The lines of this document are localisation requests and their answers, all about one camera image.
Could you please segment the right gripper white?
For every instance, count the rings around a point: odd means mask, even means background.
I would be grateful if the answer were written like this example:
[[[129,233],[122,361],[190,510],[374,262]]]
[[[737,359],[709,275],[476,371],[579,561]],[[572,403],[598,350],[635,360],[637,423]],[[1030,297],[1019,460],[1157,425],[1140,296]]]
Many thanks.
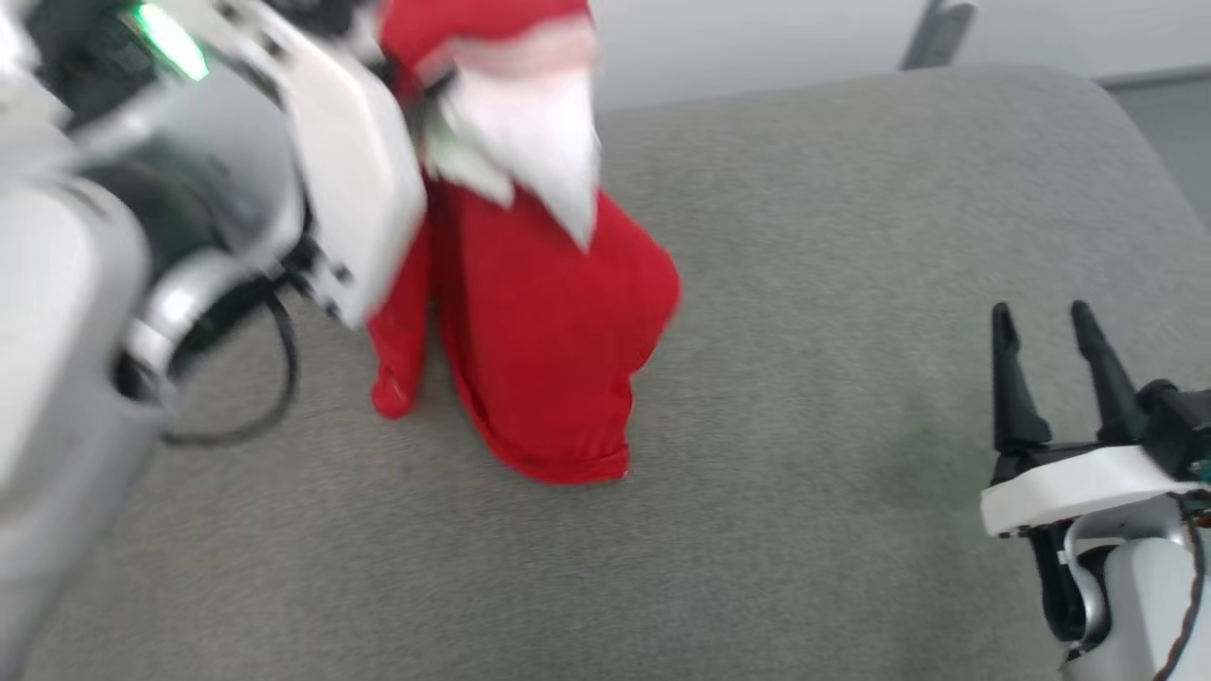
[[[1148,422],[1132,380],[1094,308],[1078,299],[1071,305],[1071,317],[1094,379],[1101,418],[1096,436],[1108,445],[1020,451],[1051,443],[1052,431],[1035,410],[1018,361],[1022,344],[1010,307],[998,303],[992,310],[992,368],[993,443],[999,454],[991,483],[981,492],[987,536],[1015,536],[1167,493],[1209,491],[1209,483],[1195,475],[1169,473],[1141,445],[1127,445],[1137,443]]]

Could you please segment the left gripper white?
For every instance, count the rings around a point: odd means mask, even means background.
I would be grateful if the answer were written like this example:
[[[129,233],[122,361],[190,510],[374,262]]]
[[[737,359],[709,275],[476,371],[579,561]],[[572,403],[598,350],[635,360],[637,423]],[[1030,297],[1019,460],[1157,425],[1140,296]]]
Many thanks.
[[[320,262],[312,297],[350,328],[381,308],[427,204],[411,131],[457,81],[402,70],[402,109],[375,73],[380,1],[193,1],[190,32],[279,96]]]

